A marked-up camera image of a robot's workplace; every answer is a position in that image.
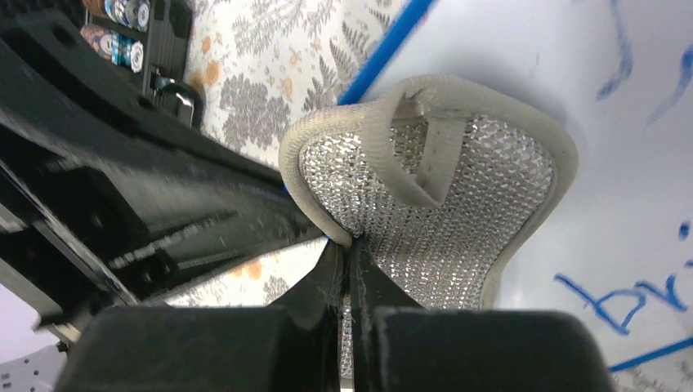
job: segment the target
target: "screw hole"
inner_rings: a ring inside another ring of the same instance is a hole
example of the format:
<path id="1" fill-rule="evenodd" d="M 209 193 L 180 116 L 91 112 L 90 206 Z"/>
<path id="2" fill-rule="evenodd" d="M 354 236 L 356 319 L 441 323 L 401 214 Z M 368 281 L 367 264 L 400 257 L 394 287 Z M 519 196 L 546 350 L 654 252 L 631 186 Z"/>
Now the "screw hole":
<path id="1" fill-rule="evenodd" d="M 154 110 L 154 104 L 151 103 L 151 100 L 146 99 L 144 96 L 138 96 L 137 97 L 137 103 L 140 104 L 140 106 L 143 109 L 152 111 Z"/>
<path id="2" fill-rule="evenodd" d="M 62 27 L 53 26 L 51 30 L 53 31 L 53 35 L 56 37 L 56 39 L 66 47 L 73 47 L 76 44 L 74 38 Z"/>

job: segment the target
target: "whiteboard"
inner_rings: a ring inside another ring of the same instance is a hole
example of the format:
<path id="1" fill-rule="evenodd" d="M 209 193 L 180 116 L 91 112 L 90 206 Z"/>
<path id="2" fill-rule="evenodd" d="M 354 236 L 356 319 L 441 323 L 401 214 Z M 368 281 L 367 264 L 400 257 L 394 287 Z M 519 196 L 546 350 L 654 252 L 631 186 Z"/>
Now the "whiteboard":
<path id="1" fill-rule="evenodd" d="M 457 74 L 565 124 L 578 175 L 496 305 L 577 316 L 623 370 L 691 356 L 691 67 L 691 1 L 439 0 L 366 100 Z"/>

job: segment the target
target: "silver mesh fabric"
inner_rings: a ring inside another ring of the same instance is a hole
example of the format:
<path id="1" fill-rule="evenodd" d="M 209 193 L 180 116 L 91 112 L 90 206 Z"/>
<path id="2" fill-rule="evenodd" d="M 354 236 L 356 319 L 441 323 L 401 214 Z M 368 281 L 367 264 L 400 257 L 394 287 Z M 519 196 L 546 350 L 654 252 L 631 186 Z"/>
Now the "silver mesh fabric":
<path id="1" fill-rule="evenodd" d="M 552 158 L 522 130 L 484 116 L 462 127 L 467 138 L 455 178 L 436 209 L 397 202 L 369 168 L 357 134 L 321 136 L 300 153 L 314 197 L 350 234 L 365 235 L 379 267 L 428 308 L 479 307 L 491 265 L 547 197 L 553 178 Z M 395 155 L 410 173 L 426 130 L 424 122 L 391 129 Z M 351 377 L 351 369 L 342 375 Z"/>
<path id="2" fill-rule="evenodd" d="M 342 357 L 340 369 L 342 376 L 351 378 L 354 374 L 354 357 L 351 350 L 351 296 L 345 295 L 342 304 Z"/>

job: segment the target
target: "white surface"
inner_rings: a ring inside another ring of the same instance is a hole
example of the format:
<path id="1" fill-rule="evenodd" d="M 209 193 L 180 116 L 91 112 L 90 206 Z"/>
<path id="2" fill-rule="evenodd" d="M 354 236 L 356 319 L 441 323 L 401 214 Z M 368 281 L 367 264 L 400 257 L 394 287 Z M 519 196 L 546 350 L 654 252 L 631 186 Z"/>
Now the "white surface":
<path id="1" fill-rule="evenodd" d="M 692 21 L 683 0 L 439 0 L 369 92 L 457 74 L 566 125 L 578 176 L 504 271 L 497 306 L 578 316 L 609 365 L 693 332 L 693 235 L 679 237 L 693 219 L 693 87 L 682 72 L 686 51 L 693 60 Z M 627 291 L 601 303 L 611 326 L 597 302 L 618 290 Z"/>
<path id="2" fill-rule="evenodd" d="M 38 313 L 12 292 L 0 285 L 0 363 L 31 354 L 58 339 L 50 332 L 36 333 Z"/>
<path id="3" fill-rule="evenodd" d="M 0 363 L 2 390 L 6 392 L 43 392 L 53 390 L 67 355 L 50 345 L 35 353 Z"/>

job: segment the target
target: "poker chip stack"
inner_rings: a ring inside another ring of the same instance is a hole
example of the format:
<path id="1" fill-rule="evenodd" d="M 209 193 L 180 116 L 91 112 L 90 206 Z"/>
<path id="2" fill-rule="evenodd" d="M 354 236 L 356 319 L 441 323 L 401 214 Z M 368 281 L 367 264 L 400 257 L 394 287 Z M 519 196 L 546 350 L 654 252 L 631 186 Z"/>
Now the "poker chip stack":
<path id="1" fill-rule="evenodd" d="M 130 29 L 147 31 L 150 0 L 82 0 L 92 14 L 107 17 Z"/>
<path id="2" fill-rule="evenodd" d="M 142 71 L 145 59 L 142 42 L 96 24 L 85 25 L 80 33 L 99 56 L 110 60 L 115 65 L 127 67 L 134 73 Z"/>

